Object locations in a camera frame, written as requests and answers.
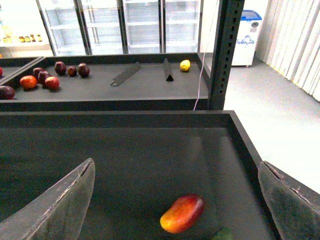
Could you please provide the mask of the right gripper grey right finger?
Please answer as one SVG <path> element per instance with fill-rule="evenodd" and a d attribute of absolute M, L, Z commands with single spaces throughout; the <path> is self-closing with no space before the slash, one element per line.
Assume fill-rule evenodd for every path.
<path fill-rule="evenodd" d="M 320 238 L 320 194 L 267 161 L 258 167 L 263 198 L 283 240 Z"/>

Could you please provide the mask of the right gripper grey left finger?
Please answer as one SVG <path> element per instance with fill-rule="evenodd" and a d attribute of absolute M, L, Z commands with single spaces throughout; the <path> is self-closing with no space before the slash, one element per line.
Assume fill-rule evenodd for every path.
<path fill-rule="evenodd" d="M 25 207 L 0 223 L 2 240 L 76 240 L 95 182 L 88 158 Z"/>

